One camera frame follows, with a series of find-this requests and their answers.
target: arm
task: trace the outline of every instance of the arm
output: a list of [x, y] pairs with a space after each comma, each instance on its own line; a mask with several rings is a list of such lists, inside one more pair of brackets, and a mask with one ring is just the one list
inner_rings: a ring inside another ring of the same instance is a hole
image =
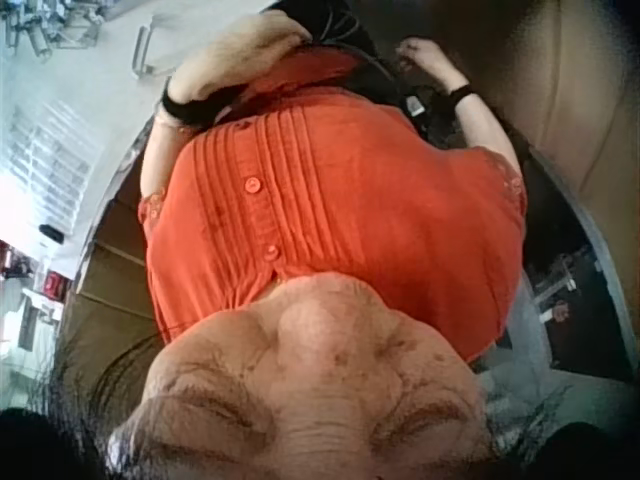
[[178, 155], [195, 136], [197, 130], [182, 127], [162, 107], [158, 109], [149, 141], [144, 151], [140, 173], [142, 198], [161, 192], [169, 185]]
[[[249, 83], [310, 38], [309, 32], [279, 10], [245, 17], [187, 58], [167, 85], [169, 98], [188, 106], [225, 87]], [[198, 130], [158, 109], [142, 162], [142, 198], [168, 186], [180, 152]]]
[[[398, 48], [398, 53], [434, 77], [447, 94], [469, 83], [440, 47], [431, 40], [407, 39]], [[518, 158], [509, 137], [479, 95], [472, 94], [463, 98], [456, 106], [456, 116], [467, 145], [484, 147], [499, 153], [521, 175]]]

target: black wristband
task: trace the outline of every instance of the black wristband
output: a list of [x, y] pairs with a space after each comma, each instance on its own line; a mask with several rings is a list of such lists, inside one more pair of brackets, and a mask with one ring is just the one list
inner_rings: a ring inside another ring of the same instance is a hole
[[190, 127], [206, 127], [212, 125], [222, 109], [231, 105], [246, 88], [246, 85], [225, 87], [212, 93], [206, 100], [177, 103], [169, 97], [169, 80], [167, 80], [164, 91], [162, 92], [162, 106], [169, 115]]
[[476, 92], [473, 91], [473, 88], [471, 88], [471, 85], [469, 85], [468, 83], [464, 87], [457, 88], [456, 90], [451, 92], [448, 97], [449, 108], [451, 109], [451, 111], [454, 111], [456, 109], [463, 98], [468, 97], [469, 95], [473, 95], [474, 93]]

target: red shirt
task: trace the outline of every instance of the red shirt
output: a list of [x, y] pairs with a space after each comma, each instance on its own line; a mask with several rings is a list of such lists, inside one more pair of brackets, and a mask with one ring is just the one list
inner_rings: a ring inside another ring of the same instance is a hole
[[286, 58], [245, 95], [250, 114], [196, 137], [166, 197], [143, 201], [167, 342], [276, 279], [326, 271], [364, 280], [465, 360], [501, 335], [521, 270], [520, 177], [487, 150], [428, 145], [397, 109], [304, 87], [353, 64], [332, 50]]

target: hand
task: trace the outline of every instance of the hand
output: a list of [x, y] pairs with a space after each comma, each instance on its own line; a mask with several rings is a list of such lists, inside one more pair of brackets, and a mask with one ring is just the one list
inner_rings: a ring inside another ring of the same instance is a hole
[[178, 68], [169, 96], [178, 103], [206, 100], [216, 90], [249, 83], [267, 73], [311, 34], [280, 10], [244, 17]]
[[447, 90], [447, 93], [469, 83], [447, 58], [440, 46], [432, 40], [407, 38], [398, 46], [396, 52], [403, 61], [416, 64], [434, 77]]

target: orange button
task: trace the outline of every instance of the orange button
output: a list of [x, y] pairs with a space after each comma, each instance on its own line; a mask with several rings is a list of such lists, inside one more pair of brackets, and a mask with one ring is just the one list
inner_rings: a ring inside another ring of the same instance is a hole
[[258, 193], [262, 188], [262, 182], [256, 177], [249, 177], [244, 182], [244, 189], [249, 193]]
[[264, 259], [267, 262], [273, 262], [280, 256], [280, 249], [275, 245], [269, 245], [264, 252]]

